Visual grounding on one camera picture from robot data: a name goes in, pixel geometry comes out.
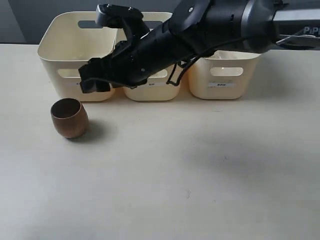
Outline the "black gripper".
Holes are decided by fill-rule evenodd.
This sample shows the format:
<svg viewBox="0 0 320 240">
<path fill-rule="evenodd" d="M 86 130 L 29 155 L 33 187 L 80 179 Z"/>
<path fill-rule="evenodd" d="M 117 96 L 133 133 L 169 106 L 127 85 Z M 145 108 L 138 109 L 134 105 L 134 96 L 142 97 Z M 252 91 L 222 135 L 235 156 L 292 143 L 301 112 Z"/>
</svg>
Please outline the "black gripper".
<svg viewBox="0 0 320 240">
<path fill-rule="evenodd" d="M 91 58 L 78 69 L 84 94 L 110 92 L 111 83 L 135 88 L 182 61 L 191 64 L 244 39 L 241 19 L 245 0 L 183 0 L 171 17 L 136 41 L 121 41 L 111 54 Z"/>
</svg>

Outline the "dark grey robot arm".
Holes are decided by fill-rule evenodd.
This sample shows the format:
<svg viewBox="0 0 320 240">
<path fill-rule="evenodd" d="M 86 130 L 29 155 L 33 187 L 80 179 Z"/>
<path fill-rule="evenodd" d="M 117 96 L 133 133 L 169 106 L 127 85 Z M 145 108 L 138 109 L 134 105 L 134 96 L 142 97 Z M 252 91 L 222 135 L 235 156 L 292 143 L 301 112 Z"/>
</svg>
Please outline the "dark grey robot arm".
<svg viewBox="0 0 320 240">
<path fill-rule="evenodd" d="M 126 39 L 79 68 L 83 93 L 134 89 L 167 68 L 186 72 L 216 51 L 262 54 L 273 45 L 309 50 L 320 45 L 320 5 L 281 0 L 183 0 L 169 19 L 149 29 L 140 10 L 99 4 L 96 23 L 122 29 Z"/>
</svg>

